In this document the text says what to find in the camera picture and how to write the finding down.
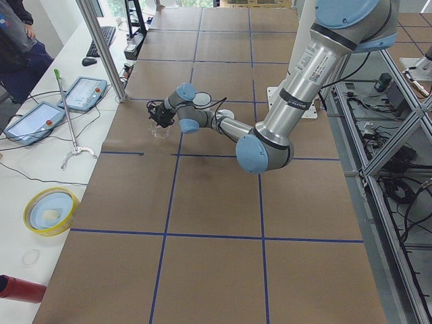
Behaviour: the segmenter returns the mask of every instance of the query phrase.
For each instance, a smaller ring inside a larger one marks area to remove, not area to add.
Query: jeans
[[[20,71],[0,74],[1,85],[18,103],[23,103],[42,78],[53,58],[45,50],[45,45],[37,41],[26,53],[29,65]]]

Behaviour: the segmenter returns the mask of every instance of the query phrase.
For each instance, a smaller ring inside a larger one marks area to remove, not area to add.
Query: robotic arm
[[[211,128],[237,142],[236,156],[249,173],[279,169],[294,154],[289,135],[308,110],[337,62],[346,54],[386,49],[396,40],[399,0],[317,0],[311,40],[294,73],[282,82],[263,121],[249,126],[209,110],[198,110],[191,84],[182,84],[160,105],[148,106],[152,119],[167,127],[178,115],[183,133]]]

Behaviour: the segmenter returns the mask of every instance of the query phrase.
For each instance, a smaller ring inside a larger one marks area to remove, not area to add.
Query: hand
[[[26,29],[26,34],[28,37],[30,37],[30,38],[36,37],[36,33],[33,31],[32,25],[24,24],[24,27]]]

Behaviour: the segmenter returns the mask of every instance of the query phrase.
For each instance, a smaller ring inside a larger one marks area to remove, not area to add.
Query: black mouse
[[[82,59],[82,62],[81,62],[82,66],[89,66],[92,64],[96,64],[96,63],[97,63],[97,60],[93,59],[92,57],[85,57],[84,59]]]

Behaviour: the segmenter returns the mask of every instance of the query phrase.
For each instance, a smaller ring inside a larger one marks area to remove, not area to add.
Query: red bottle
[[[0,298],[37,304],[42,301],[46,289],[47,287],[39,283],[0,275]]]

